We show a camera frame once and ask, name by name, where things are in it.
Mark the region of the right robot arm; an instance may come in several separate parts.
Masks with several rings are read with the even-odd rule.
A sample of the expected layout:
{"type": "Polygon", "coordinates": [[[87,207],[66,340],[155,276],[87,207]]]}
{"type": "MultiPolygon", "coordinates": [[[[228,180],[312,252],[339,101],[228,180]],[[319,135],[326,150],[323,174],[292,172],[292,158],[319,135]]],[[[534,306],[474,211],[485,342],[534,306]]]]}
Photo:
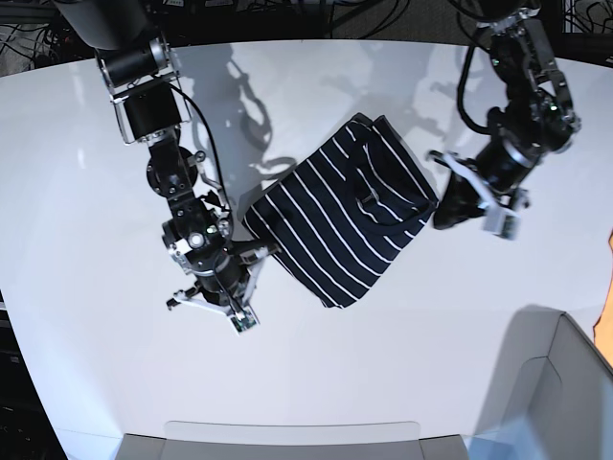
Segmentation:
{"type": "Polygon", "coordinates": [[[223,178],[210,178],[206,154],[180,146],[183,124],[200,111],[179,86],[171,48],[138,1],[57,1],[60,14],[95,52],[126,144],[147,145],[148,185],[163,197],[170,220],[162,240],[193,286],[176,291],[180,305],[213,311],[245,332],[259,322],[250,305],[274,242],[234,241],[234,220],[223,178]]]}

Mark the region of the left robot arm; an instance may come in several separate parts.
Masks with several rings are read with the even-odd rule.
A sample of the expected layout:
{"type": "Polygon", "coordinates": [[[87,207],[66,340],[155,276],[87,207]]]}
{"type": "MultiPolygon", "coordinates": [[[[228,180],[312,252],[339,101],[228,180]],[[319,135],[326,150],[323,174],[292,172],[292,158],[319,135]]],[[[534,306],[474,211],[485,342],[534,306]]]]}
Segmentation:
{"type": "Polygon", "coordinates": [[[538,1],[481,1],[477,11],[460,2],[459,17],[475,21],[456,91],[458,113],[472,131],[488,136],[488,144],[473,158],[452,151],[431,150],[430,159],[450,171],[433,217],[438,230],[470,219],[483,219],[485,231],[513,239],[530,204],[521,184],[550,153],[567,150],[580,129],[580,118],[564,74],[537,15],[538,1]],[[465,84],[480,37],[490,32],[487,50],[491,66],[506,85],[506,108],[492,108],[487,122],[476,124],[466,113],[465,84]]]}

